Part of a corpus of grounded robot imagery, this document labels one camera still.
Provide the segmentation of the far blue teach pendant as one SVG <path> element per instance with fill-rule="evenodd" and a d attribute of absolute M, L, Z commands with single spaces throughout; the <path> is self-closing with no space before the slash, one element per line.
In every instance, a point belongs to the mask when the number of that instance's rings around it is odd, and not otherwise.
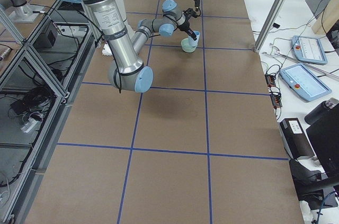
<path fill-rule="evenodd" d="M 320 38 L 294 35 L 292 48 L 297 60 L 311 64 L 326 65 L 328 63 Z"/>

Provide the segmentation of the aluminium frame post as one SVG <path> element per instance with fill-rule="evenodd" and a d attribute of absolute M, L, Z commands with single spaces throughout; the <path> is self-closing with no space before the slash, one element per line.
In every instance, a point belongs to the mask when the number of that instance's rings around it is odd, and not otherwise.
<path fill-rule="evenodd" d="M 267 18 L 255 42 L 253 48 L 254 52 L 259 53 L 260 49 L 262 48 L 265 39 L 269 35 L 270 28 L 273 26 L 273 23 L 275 22 L 275 19 L 277 18 L 284 1 L 285 0 L 274 0 L 272 7 L 267 15 Z"/>

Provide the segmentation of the blue teach pendant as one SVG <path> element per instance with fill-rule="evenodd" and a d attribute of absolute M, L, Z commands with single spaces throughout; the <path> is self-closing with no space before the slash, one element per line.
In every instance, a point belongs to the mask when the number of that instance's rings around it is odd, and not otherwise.
<path fill-rule="evenodd" d="M 306 102 L 317 100 L 332 92 L 325 83 L 302 63 L 281 69 L 280 76 Z"/>
<path fill-rule="evenodd" d="M 320 38 L 294 35 L 292 48 L 297 60 L 311 64 L 326 65 L 328 63 Z"/>

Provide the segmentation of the mint green ceramic bowl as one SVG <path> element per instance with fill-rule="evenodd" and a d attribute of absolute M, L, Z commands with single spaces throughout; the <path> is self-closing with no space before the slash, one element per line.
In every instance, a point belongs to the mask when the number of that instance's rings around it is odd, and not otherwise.
<path fill-rule="evenodd" d="M 193 53 L 196 50 L 197 46 L 190 45 L 189 39 L 185 38 L 181 41 L 181 48 L 186 53 Z"/>

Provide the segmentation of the near blue teach pendant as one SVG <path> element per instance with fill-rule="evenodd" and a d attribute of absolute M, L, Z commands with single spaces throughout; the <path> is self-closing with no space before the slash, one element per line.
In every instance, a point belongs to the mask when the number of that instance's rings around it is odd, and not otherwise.
<path fill-rule="evenodd" d="M 302 63 L 281 69 L 280 76 L 306 102 L 317 100 L 332 92 L 325 83 Z"/>

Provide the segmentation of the black power adapter box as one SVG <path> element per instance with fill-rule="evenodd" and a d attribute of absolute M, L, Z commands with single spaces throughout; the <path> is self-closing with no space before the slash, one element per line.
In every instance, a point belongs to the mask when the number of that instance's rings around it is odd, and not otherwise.
<path fill-rule="evenodd" d="M 279 125 L 284 147 L 292 159 L 299 160 L 314 157 L 313 149 L 298 118 L 285 118 Z"/>

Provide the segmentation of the light blue paper cup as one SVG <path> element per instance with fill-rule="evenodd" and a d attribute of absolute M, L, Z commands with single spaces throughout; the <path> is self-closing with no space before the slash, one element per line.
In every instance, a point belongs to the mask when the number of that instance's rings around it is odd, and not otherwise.
<path fill-rule="evenodd" d="M 200 38 L 200 32 L 199 31 L 193 31 L 192 34 L 188 36 L 189 46 L 197 47 L 198 42 L 199 42 L 199 38 Z"/>

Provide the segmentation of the black monitor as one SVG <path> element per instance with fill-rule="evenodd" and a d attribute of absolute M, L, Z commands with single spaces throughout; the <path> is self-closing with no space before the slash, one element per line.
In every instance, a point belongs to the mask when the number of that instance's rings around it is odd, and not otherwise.
<path fill-rule="evenodd" d="M 307 136 L 328 177 L 338 175 L 338 105 L 309 128 Z"/>

